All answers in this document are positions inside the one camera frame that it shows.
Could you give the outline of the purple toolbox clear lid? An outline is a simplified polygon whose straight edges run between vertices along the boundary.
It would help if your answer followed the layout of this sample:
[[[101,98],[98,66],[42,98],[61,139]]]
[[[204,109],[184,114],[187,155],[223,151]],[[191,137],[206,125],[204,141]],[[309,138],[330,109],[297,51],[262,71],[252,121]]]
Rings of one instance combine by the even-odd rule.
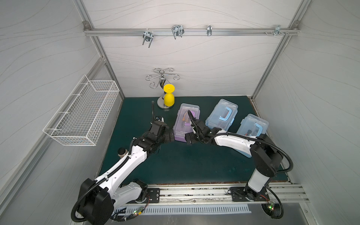
[[[193,132],[188,110],[191,111],[195,119],[200,117],[200,106],[182,103],[177,113],[175,125],[173,126],[175,141],[186,142],[185,135]]]

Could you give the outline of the small blue toolbox clear lid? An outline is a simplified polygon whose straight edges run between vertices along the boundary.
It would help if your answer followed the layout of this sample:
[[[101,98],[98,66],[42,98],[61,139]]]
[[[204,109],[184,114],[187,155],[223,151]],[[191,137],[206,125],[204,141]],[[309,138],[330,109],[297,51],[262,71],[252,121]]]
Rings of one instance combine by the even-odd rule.
[[[221,99],[206,119],[205,125],[210,129],[221,128],[222,130],[228,131],[234,122],[237,112],[237,104]]]

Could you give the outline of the large blue toolbox clear lid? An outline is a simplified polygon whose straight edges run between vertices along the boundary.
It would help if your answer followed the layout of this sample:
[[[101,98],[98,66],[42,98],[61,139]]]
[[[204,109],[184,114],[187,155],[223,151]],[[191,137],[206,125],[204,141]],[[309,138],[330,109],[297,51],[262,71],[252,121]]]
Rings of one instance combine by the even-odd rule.
[[[269,126],[268,121],[257,117],[253,114],[248,114],[242,121],[236,134],[243,136],[258,137],[265,134]]]

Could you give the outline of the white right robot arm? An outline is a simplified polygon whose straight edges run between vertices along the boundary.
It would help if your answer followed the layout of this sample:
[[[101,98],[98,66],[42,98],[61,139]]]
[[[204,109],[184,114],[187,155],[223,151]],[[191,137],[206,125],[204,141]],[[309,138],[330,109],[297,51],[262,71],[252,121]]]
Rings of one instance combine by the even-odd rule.
[[[200,142],[228,147],[254,160],[256,168],[241,191],[241,194],[251,201],[260,194],[271,178],[278,173],[287,173],[293,169],[290,156],[277,147],[266,134],[244,136],[218,127],[209,128],[203,121],[192,116],[190,125],[193,131],[185,135],[188,144]]]

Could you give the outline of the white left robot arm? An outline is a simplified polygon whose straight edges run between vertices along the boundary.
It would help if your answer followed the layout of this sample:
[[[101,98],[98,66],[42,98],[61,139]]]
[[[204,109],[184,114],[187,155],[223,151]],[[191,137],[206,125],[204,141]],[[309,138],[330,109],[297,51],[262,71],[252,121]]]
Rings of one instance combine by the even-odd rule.
[[[86,179],[81,184],[78,200],[70,213],[72,221],[104,225],[115,209],[134,200],[143,200],[146,184],[133,181],[125,187],[120,185],[162,144],[173,141],[173,129],[162,121],[154,121],[148,131],[131,141],[129,150],[121,149],[123,157],[114,166],[96,179]]]

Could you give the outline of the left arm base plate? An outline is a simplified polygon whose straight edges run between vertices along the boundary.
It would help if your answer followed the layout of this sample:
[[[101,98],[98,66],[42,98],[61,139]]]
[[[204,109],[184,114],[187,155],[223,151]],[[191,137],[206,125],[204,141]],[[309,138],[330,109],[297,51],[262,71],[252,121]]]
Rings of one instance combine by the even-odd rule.
[[[145,188],[141,191],[140,196],[135,200],[136,203],[159,203],[160,189]]]

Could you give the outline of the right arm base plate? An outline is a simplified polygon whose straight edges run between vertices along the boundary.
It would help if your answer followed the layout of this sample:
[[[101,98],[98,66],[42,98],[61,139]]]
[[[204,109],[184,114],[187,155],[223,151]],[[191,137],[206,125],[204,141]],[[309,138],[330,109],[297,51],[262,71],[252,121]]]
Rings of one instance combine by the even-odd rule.
[[[265,187],[260,192],[256,192],[245,187],[230,187],[227,193],[231,196],[233,202],[267,202],[270,200]]]

